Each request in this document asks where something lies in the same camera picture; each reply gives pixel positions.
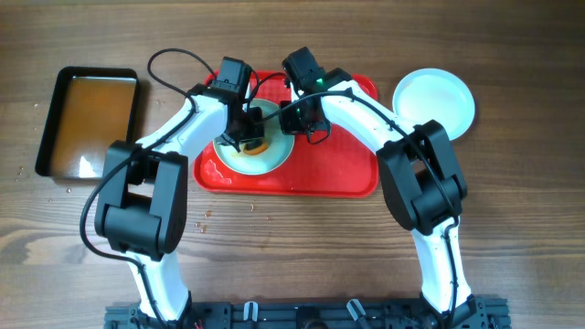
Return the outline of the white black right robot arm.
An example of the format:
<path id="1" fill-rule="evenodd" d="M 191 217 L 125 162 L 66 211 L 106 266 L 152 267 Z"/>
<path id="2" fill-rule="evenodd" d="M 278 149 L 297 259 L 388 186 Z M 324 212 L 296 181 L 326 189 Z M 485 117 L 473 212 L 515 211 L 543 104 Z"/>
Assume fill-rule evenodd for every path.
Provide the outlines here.
<path id="1" fill-rule="evenodd" d="M 400 118 L 349 73 L 326 71 L 307 47 L 288 55 L 282 67 L 292 89 L 282 115 L 298 117 L 305 129 L 338 125 L 376 156 L 387 208 L 415 242 L 423 301 L 442 327 L 462 323 L 473 297 L 458 241 L 468 188 L 443 126 Z"/>

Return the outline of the orange green scrub sponge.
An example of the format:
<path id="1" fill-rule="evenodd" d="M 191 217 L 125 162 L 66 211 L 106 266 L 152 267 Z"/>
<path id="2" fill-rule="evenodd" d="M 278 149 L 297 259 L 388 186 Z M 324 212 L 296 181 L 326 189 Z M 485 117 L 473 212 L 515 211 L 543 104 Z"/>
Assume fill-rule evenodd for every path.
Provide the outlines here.
<path id="1" fill-rule="evenodd" d="M 244 143 L 243 153 L 250 156 L 255 156 L 265 152 L 268 149 L 268 147 L 269 145 L 264 139 L 256 139 Z"/>

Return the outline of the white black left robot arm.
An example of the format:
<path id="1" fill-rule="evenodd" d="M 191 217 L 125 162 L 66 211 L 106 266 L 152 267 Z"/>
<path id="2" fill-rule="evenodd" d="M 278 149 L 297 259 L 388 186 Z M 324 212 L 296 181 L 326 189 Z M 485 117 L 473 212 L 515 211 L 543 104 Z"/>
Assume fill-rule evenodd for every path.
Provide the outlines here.
<path id="1" fill-rule="evenodd" d="M 176 248 L 187 217 L 187 169 L 236 113 L 246 112 L 250 86 L 225 81 L 196 85 L 182 108 L 136 143 L 114 142 L 104 175 L 87 202 L 95 204 L 94 229 L 107 239 L 107 258 L 133 270 L 141 301 L 128 324 L 190 325 L 191 293 L 182 281 Z"/>

